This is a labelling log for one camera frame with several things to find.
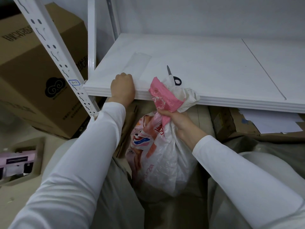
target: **shelving unit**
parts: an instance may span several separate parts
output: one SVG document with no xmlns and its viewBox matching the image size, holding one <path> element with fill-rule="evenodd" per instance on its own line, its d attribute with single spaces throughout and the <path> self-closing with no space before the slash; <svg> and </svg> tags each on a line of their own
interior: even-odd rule
<svg viewBox="0 0 305 229">
<path fill-rule="evenodd" d="M 305 113 L 304 41 L 120 34 L 115 2 L 107 0 L 116 41 L 96 67 L 96 6 L 88 0 L 84 81 L 42 2 L 14 1 L 89 114 L 98 111 L 90 96 L 110 96 L 121 72 L 133 75 L 136 99 L 151 100 L 150 83 L 168 75 L 167 65 L 200 94 L 199 104 Z"/>
</svg>

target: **large cardboard box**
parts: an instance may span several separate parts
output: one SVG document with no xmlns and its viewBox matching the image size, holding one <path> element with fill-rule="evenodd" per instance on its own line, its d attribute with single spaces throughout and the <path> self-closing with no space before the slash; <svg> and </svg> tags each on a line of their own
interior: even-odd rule
<svg viewBox="0 0 305 229">
<path fill-rule="evenodd" d="M 255 125 L 245 119 L 237 108 L 209 106 L 213 128 L 217 140 L 226 141 L 229 138 L 242 135 L 249 136 L 258 141 L 274 143 L 305 142 L 305 122 L 297 122 L 302 132 L 266 133 L 261 134 Z M 305 121 L 305 114 L 299 114 Z"/>
<path fill-rule="evenodd" d="M 54 3 L 46 8 L 87 79 L 83 21 Z M 22 14 L 0 21 L 0 48 L 0 102 L 33 127 L 71 138 L 88 114 Z"/>
</svg>

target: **sleeve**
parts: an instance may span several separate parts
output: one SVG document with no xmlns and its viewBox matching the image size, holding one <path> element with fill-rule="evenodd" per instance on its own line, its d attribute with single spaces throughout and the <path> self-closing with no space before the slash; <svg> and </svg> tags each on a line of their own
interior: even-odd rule
<svg viewBox="0 0 305 229">
<path fill-rule="evenodd" d="M 124 119 L 123 105 L 105 103 L 10 228 L 89 228 Z"/>
<path fill-rule="evenodd" d="M 254 229 L 295 213 L 303 198 L 278 179 L 208 135 L 194 157 Z"/>
</svg>

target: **scissors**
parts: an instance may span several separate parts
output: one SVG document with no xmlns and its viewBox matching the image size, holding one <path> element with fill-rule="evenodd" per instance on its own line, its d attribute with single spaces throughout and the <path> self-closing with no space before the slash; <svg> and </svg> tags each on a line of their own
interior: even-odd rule
<svg viewBox="0 0 305 229">
<path fill-rule="evenodd" d="M 167 71 L 168 71 L 168 75 L 172 75 L 171 72 L 170 72 L 169 66 L 167 66 Z M 173 77 L 173 80 L 175 81 L 175 85 L 176 85 L 176 86 L 180 86 L 180 85 L 182 84 L 181 79 L 179 79 L 179 78 L 176 77 L 176 76 Z"/>
</svg>

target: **scissors blade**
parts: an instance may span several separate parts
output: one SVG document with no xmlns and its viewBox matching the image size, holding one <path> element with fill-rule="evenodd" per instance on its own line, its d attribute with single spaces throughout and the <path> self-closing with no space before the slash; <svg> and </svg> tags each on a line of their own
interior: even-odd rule
<svg viewBox="0 0 305 229">
<path fill-rule="evenodd" d="M 170 68 L 167 66 L 168 75 L 171 75 Z"/>
</svg>

